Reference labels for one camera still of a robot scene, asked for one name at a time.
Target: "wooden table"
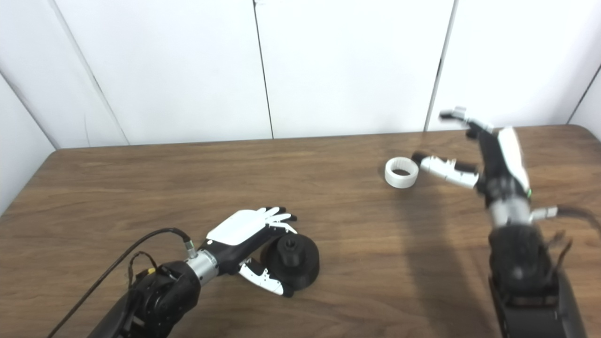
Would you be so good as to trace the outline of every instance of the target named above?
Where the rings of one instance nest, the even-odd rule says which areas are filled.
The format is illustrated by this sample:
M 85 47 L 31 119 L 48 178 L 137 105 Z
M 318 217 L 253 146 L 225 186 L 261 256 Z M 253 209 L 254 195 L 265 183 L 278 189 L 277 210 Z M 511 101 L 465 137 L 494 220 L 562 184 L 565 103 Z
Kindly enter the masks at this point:
M 585 129 L 518 129 L 533 205 L 601 214 L 601 144 Z M 500 337 L 489 295 L 490 223 L 473 191 L 385 162 L 421 149 L 479 162 L 462 131 L 59 150 L 0 219 L 0 336 L 44 337 L 132 242 L 160 227 L 197 238 L 239 209 L 285 206 L 317 243 L 321 273 L 294 298 L 219 277 L 171 337 Z M 578 220 L 565 262 L 589 337 L 601 337 L 601 245 Z M 144 244 L 159 262 L 180 240 Z M 136 270 L 145 268 L 141 259 Z M 58 336 L 85 337 L 126 287 L 121 265 Z

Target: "white plastic ring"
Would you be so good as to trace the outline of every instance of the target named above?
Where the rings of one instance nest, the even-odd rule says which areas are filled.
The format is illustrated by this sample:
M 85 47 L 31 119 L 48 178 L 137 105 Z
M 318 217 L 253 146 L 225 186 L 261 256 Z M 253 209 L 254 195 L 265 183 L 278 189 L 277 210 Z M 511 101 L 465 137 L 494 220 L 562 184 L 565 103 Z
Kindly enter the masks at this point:
M 398 175 L 393 173 L 393 170 L 404 170 L 407 171 L 408 175 Z M 386 182 L 395 188 L 408 188 L 415 183 L 419 167 L 414 161 L 404 157 L 391 158 L 386 162 L 386 168 L 384 169 L 384 177 Z

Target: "robot finger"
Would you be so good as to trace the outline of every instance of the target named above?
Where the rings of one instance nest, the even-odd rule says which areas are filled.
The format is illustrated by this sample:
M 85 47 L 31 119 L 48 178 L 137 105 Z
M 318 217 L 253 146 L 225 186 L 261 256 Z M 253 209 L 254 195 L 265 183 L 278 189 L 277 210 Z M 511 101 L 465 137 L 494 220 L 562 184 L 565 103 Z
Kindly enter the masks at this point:
M 271 277 L 269 271 L 259 261 L 248 258 L 240 265 L 239 274 L 255 284 L 269 292 L 273 292 L 276 295 L 281 295 L 290 298 L 294 295 L 294 290 L 281 283 L 279 280 Z
M 296 221 L 297 218 L 296 216 L 292 215 L 292 214 L 281 214 L 281 215 L 274 215 L 271 217 L 267 217 L 265 219 L 265 223 L 273 223 L 273 222 L 281 222 L 281 221 Z
M 273 229 L 277 235 L 284 235 L 286 233 L 291 233 L 291 232 L 298 233 L 289 224 L 282 223 L 282 222 L 269 223 L 269 228 Z

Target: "robotic arm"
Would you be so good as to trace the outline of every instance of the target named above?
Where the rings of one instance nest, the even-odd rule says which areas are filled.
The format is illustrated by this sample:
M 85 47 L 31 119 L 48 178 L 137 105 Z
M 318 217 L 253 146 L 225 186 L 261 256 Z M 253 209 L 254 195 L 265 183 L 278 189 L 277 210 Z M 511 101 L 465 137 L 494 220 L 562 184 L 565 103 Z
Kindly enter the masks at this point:
M 572 288 L 560 267 L 569 245 L 554 264 L 549 244 L 534 224 L 556 216 L 558 208 L 530 209 L 530 183 L 514 129 L 494 132 L 491 125 L 458 108 L 441 112 L 440 118 L 467 125 L 466 136 L 480 146 L 484 171 L 420 152 L 412 159 L 422 170 L 484 195 L 493 226 L 489 285 L 503 337 L 586 338 Z
M 196 306 L 201 288 L 224 274 L 240 274 L 265 290 L 292 297 L 317 278 L 319 252 L 313 241 L 284 221 L 296 221 L 296 216 L 283 207 L 236 212 L 209 232 L 198 251 L 187 247 L 188 259 L 139 273 L 88 337 L 167 337 Z M 267 267 L 249 258 L 272 239 L 266 247 L 272 256 Z M 286 268 L 272 261 L 283 261 Z

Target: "wire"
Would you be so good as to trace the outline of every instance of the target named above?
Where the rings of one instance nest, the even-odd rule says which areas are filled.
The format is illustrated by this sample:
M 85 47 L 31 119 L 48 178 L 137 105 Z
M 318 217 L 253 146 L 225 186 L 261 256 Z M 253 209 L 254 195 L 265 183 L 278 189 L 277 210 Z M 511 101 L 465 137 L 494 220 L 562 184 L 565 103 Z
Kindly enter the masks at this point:
M 601 224 L 597 220 L 595 214 L 586 209 L 566 205 L 558 205 L 557 217 L 574 217 L 585 219 L 588 221 L 588 223 L 594 230 L 597 230 L 599 236 L 601 236 Z
M 77 301 L 77 303 L 75 303 L 73 308 L 71 308 L 71 310 L 69 310 L 69 312 L 67 312 L 65 317 L 56 325 L 56 327 L 54 327 L 54 329 L 52 329 L 50 334 L 48 334 L 47 338 L 52 338 L 56 334 L 56 332 L 58 332 L 58 330 L 60 330 L 60 328 L 63 327 L 63 325 L 69 320 L 69 318 L 71 318 L 71 316 L 73 316 L 75 311 L 77 311 L 79 309 L 81 304 L 83 304 L 84 301 L 86 299 L 88 299 L 88 297 L 92 294 L 92 292 L 94 292 L 94 290 L 96 290 L 98 285 L 100 285 L 102 283 L 102 281 L 117 267 L 117 265 L 119 265 L 135 248 L 137 248 L 140 244 L 145 242 L 147 239 L 154 237 L 160 233 L 166 233 L 166 232 L 175 233 L 176 235 L 178 235 L 179 237 L 182 238 L 184 243 L 190 241 L 190 236 L 188 236 L 184 231 L 182 231 L 178 228 L 163 228 L 163 229 L 155 230 L 155 231 L 143 236 L 139 240 L 137 240 L 134 244 L 132 244 L 129 248 L 127 248 L 127 250 L 125 250 L 125 252 L 123 254 L 121 254 L 121 256 L 119 256 L 119 258 L 117 258 L 117 260 L 111 266 L 109 266 L 109 268 L 102 275 L 100 275 L 100 277 L 84 293 L 84 295 L 79 299 L 79 301 Z
M 127 298 L 125 300 L 125 306 L 123 307 L 123 309 L 126 313 L 129 312 L 129 306 L 132 302 L 132 297 L 133 297 L 133 261 L 136 260 L 136 258 L 142 254 L 145 255 L 146 257 L 148 257 L 148 259 L 150 260 L 150 263 L 152 264 L 152 266 L 155 270 L 158 269 L 158 267 L 156 266 L 156 262 L 154 261 L 152 256 L 149 255 L 148 253 L 146 253 L 145 251 L 138 251 L 129 260 L 129 264 L 127 266 Z M 123 329 L 123 322 L 125 320 L 126 320 L 126 318 L 124 316 L 119 320 L 119 323 L 117 324 L 117 327 L 119 328 L 119 330 L 115 331 L 115 335 L 113 336 L 113 338 L 118 337 L 120 335 L 120 331 Z

